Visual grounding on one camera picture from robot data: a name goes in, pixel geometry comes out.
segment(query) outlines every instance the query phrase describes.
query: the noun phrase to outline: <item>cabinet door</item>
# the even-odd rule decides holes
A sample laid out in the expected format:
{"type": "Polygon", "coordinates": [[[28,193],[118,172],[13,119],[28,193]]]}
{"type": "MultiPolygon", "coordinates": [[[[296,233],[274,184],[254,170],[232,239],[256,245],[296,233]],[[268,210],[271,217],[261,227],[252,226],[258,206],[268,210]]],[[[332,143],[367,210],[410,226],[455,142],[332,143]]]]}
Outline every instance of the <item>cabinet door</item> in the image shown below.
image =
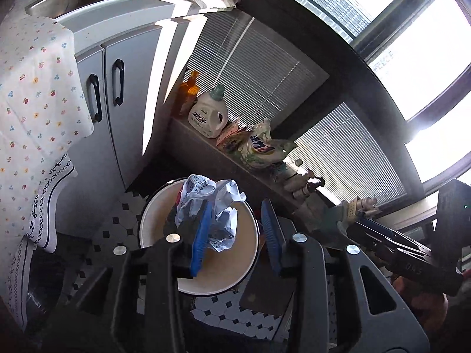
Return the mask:
{"type": "Polygon", "coordinates": [[[124,185],[108,125],[103,48],[96,47],[78,56],[77,64],[90,115],[94,118],[98,113],[97,103],[100,100],[103,118],[99,122],[95,119],[93,133],[69,149],[69,157],[78,176],[59,194],[56,228],[58,232],[68,235],[91,238],[124,192],[124,185]],[[93,85],[96,82],[99,96],[93,85]]]}
{"type": "Polygon", "coordinates": [[[196,42],[206,23],[206,17],[202,14],[192,16],[191,18],[174,18],[171,20],[171,29],[175,29],[170,45],[167,45],[168,51],[163,49],[162,39],[166,38],[164,27],[162,29],[161,39],[157,46],[159,55],[167,53],[165,66],[163,67],[162,77],[154,78],[150,81],[149,90],[157,89],[158,96],[148,97],[147,104],[150,108],[155,108],[152,122],[152,134],[145,133],[143,139],[144,144],[144,161],[147,165],[153,157],[159,152],[163,139],[165,138],[167,127],[170,120],[171,108],[175,102],[175,95],[180,82],[185,74],[185,66],[188,63],[196,42]]]}
{"type": "Polygon", "coordinates": [[[110,128],[125,187],[142,171],[145,106],[161,27],[151,25],[103,44],[110,128]]]}

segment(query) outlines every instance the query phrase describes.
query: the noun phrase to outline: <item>windowsill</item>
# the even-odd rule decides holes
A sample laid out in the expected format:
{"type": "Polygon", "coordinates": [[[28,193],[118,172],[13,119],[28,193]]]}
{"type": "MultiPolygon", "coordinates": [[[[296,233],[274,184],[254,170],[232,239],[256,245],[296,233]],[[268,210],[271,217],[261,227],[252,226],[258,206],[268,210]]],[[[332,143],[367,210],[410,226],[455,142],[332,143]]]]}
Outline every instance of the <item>windowsill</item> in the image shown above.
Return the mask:
{"type": "Polygon", "coordinates": [[[281,186],[275,184],[267,170],[260,170],[257,173],[249,171],[232,155],[218,149],[215,139],[206,138],[197,132],[186,118],[171,118],[168,133],[165,148],[170,154],[183,164],[189,165],[196,174],[207,174],[214,179],[234,179],[239,187],[245,190],[249,202],[253,203],[255,208],[258,208],[262,198],[265,197],[281,199],[290,213],[302,204],[281,186]]]}
{"type": "Polygon", "coordinates": [[[408,207],[380,217],[377,222],[398,231],[420,221],[430,219],[437,212],[438,197],[439,193],[435,192],[408,207]]]}

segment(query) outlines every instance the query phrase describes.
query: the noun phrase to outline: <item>crumpled plastic bag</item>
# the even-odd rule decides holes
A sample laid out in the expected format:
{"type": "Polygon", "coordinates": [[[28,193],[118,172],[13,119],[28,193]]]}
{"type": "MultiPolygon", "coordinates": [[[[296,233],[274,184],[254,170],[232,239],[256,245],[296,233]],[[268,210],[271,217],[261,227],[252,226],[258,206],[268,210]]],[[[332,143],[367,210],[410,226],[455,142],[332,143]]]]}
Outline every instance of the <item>crumpled plastic bag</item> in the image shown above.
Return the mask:
{"type": "Polygon", "coordinates": [[[202,175],[190,175],[183,183],[180,200],[177,198],[177,227],[184,219],[194,217],[204,200],[213,206],[213,223],[210,227],[208,248],[217,252],[230,249],[237,231],[237,210],[230,207],[232,202],[243,202],[246,195],[239,192],[237,183],[232,179],[214,182],[202,175]]]}
{"type": "Polygon", "coordinates": [[[244,166],[249,170],[260,170],[273,163],[281,162],[296,147],[298,145],[295,142],[272,139],[270,121],[265,119],[254,126],[252,134],[239,146],[238,150],[244,166]]]}

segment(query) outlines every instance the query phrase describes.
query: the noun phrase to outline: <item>window frame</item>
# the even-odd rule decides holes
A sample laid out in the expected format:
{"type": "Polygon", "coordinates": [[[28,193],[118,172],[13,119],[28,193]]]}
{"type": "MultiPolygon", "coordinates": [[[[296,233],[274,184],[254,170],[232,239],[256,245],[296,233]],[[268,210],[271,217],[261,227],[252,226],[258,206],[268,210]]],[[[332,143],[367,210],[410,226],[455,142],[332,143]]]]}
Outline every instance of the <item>window frame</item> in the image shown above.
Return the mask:
{"type": "MultiPolygon", "coordinates": [[[[381,206],[382,216],[425,198],[471,167],[470,152],[441,174],[422,183],[404,145],[418,131],[446,115],[469,93],[471,64],[447,89],[406,121],[365,61],[392,43],[433,1],[394,0],[350,44],[295,0],[241,0],[237,4],[238,9],[275,30],[330,75],[272,131],[272,136],[296,139],[340,103],[347,103],[378,142],[406,189],[405,197],[381,206]]],[[[471,0],[456,2],[471,24],[471,0]]]]}

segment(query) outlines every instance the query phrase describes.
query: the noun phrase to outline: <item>white plastic bottle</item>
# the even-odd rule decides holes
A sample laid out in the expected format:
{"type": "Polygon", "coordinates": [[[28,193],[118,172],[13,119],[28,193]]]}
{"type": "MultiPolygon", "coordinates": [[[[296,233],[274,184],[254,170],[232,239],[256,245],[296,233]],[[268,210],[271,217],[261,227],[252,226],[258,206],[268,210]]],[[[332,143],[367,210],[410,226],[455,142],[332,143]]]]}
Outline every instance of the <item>white plastic bottle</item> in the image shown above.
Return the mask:
{"type": "Polygon", "coordinates": [[[206,138],[216,138],[228,123],[224,86],[217,84],[211,91],[201,94],[188,114],[188,122],[206,138]]]}

